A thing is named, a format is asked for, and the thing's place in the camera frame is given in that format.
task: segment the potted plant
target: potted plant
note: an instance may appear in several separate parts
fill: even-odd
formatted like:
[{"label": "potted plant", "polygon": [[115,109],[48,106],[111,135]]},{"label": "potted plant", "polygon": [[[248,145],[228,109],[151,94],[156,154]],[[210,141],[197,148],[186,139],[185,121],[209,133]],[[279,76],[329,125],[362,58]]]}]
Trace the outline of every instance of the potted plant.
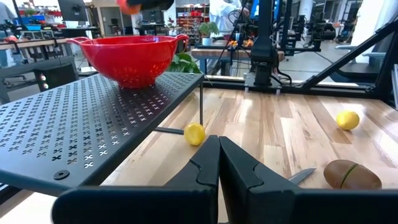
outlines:
[{"label": "potted plant", "polygon": [[193,72],[201,73],[198,65],[186,53],[175,54],[172,63],[166,69],[168,72]]},{"label": "potted plant", "polygon": [[220,31],[215,22],[202,22],[199,26],[199,32],[204,35],[201,39],[201,43],[205,46],[211,46],[213,43],[213,39],[210,38],[210,34],[219,34]]}]

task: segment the wooden table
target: wooden table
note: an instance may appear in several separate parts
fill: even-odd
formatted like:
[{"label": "wooden table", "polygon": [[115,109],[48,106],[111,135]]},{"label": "wooden table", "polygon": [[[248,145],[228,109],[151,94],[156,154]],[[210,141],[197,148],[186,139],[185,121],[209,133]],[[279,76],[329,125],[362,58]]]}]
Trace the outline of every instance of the wooden table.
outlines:
[{"label": "wooden table", "polygon": [[[64,44],[67,42],[68,39],[57,39],[58,44]],[[54,40],[31,40],[31,41],[19,41],[17,43],[19,48],[26,48],[26,47],[38,47],[43,45],[54,45]],[[5,42],[0,42],[0,50],[7,50],[7,49],[14,49],[14,44],[8,44]]]},{"label": "wooden table", "polygon": [[[285,178],[301,169],[316,171],[300,183],[302,188],[329,189],[325,166],[348,159],[372,170],[384,189],[398,188],[398,112],[379,100],[330,96],[264,95],[236,90],[205,89],[206,134],[227,136],[261,163]],[[189,95],[163,122],[183,128],[198,121],[199,90]],[[361,124],[352,131],[336,125],[337,114],[353,110]],[[152,133],[103,182],[103,185],[161,186],[197,151],[179,135]],[[223,194],[219,193],[219,222],[227,222]],[[56,197],[34,193],[14,202],[2,224],[51,224]]]},{"label": "wooden table", "polygon": [[[226,40],[216,40],[213,42],[213,46],[225,46]],[[223,50],[221,49],[193,49],[191,50],[192,57],[199,59],[200,62],[200,70],[203,73],[207,73],[207,60],[215,59],[218,60]],[[250,50],[239,50],[234,52],[233,59],[234,60],[245,60],[250,61],[249,54]],[[282,61],[285,58],[285,53],[283,51],[278,51],[279,61]],[[220,58],[221,61],[229,61],[231,60],[231,52],[225,50],[223,56]]]}]

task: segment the knife blade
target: knife blade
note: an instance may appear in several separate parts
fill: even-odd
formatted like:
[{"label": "knife blade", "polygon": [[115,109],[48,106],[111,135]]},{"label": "knife blade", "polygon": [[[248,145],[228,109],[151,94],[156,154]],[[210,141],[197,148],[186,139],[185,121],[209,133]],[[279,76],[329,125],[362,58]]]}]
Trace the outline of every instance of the knife blade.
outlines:
[{"label": "knife blade", "polygon": [[300,172],[294,174],[291,178],[289,178],[289,181],[295,185],[298,185],[299,183],[301,183],[301,181],[309,177],[316,169],[317,168],[308,168],[301,170]]}]

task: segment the green plant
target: green plant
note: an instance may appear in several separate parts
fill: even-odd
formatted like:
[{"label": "green plant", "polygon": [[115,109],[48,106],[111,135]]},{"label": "green plant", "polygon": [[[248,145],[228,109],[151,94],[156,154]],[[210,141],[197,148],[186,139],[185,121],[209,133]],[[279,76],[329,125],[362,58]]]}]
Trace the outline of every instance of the green plant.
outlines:
[{"label": "green plant", "polygon": [[172,63],[166,69],[168,72],[193,72],[201,73],[198,65],[186,53],[175,54]]},{"label": "green plant", "polygon": [[214,33],[216,35],[220,33],[215,22],[202,22],[199,26],[199,32],[201,32],[207,38],[210,37],[211,33]]},{"label": "green plant", "polygon": [[33,9],[26,9],[26,10],[25,10],[25,16],[26,16],[26,17],[28,17],[28,16],[33,16],[34,14],[36,14],[36,11],[33,10]]}]

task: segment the yellow lemon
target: yellow lemon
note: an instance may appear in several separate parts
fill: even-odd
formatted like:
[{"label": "yellow lemon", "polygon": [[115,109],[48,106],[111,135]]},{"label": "yellow lemon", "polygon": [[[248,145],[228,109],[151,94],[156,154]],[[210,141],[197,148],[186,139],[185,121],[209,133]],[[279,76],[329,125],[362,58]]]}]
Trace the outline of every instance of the yellow lemon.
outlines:
[{"label": "yellow lemon", "polygon": [[198,146],[205,140],[205,129],[199,123],[190,123],[184,129],[184,138],[192,146]]},{"label": "yellow lemon", "polygon": [[337,115],[337,125],[344,130],[351,130],[358,126],[359,116],[354,111],[343,111]]}]

